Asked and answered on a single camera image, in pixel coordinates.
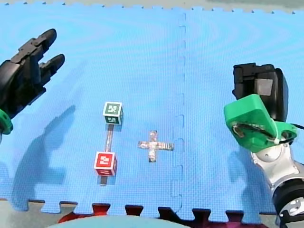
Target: robotic hand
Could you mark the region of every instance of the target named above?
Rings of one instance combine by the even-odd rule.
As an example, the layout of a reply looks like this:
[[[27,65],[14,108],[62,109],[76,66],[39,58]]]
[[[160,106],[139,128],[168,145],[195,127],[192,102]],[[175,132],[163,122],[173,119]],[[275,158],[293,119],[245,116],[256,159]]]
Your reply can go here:
[[[2,134],[13,130],[11,119],[46,92],[43,86],[64,64],[62,54],[38,63],[56,38],[56,30],[50,29],[30,39],[11,60],[0,65],[0,142]]]
[[[240,146],[251,151],[271,190],[280,228],[304,227],[304,165],[290,145],[297,124],[286,123],[288,86],[281,69],[255,63],[234,66],[236,101],[225,106],[226,125]]]

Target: green ring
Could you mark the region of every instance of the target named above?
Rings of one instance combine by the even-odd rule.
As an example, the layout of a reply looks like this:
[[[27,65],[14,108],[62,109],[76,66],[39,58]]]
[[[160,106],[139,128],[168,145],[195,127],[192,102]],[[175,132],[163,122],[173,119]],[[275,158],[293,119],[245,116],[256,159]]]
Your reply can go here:
[[[10,134],[13,130],[13,124],[10,120],[10,117],[0,109],[0,128],[2,134]]]

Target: red object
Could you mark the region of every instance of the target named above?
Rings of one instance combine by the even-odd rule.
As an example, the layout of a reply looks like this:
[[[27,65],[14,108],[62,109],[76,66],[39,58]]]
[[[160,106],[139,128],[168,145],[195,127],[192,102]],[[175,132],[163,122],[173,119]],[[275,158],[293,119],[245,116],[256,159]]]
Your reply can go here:
[[[93,215],[77,215],[73,212],[65,215],[64,217],[62,217],[58,223],[63,223],[63,222],[67,222],[70,220],[74,220],[74,219],[81,219],[81,218],[86,218],[86,217],[91,217],[91,216],[101,216],[101,215],[106,215],[106,212],[108,211],[109,207],[108,206],[97,206],[94,205],[93,206]]]
[[[97,152],[94,169],[101,176],[115,176],[117,170],[117,159],[113,152]]]

